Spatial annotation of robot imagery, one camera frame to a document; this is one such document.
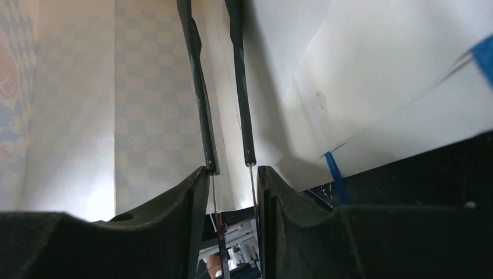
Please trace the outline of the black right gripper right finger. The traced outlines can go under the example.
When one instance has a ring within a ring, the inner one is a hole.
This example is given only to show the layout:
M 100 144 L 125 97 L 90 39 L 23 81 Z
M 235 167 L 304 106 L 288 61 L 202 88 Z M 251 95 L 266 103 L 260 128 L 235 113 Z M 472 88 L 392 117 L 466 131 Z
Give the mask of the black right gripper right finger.
M 492 2 L 225 7 L 264 278 L 491 278 Z

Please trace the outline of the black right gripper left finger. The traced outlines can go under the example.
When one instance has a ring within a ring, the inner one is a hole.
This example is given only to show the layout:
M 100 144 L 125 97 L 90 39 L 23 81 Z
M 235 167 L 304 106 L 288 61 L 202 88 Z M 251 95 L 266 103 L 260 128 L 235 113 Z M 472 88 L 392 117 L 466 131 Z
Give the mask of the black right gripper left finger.
M 164 98 L 198 105 L 208 132 L 190 1 L 1 2 L 1 277 L 193 278 L 212 151 L 171 188 L 116 214 L 119 159 L 195 155 L 165 135 Z M 186 69 L 177 78 L 175 66 Z

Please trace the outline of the checkered paper bread bag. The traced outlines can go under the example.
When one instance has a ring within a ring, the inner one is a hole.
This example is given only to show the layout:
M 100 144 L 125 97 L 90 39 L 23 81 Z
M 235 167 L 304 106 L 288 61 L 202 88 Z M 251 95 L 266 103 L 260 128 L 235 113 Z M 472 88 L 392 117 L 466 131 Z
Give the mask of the checkered paper bread bag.
M 303 191 L 492 129 L 491 1 L 244 1 L 257 163 Z M 1 210 L 107 220 L 205 162 L 176 1 L 1 2 Z

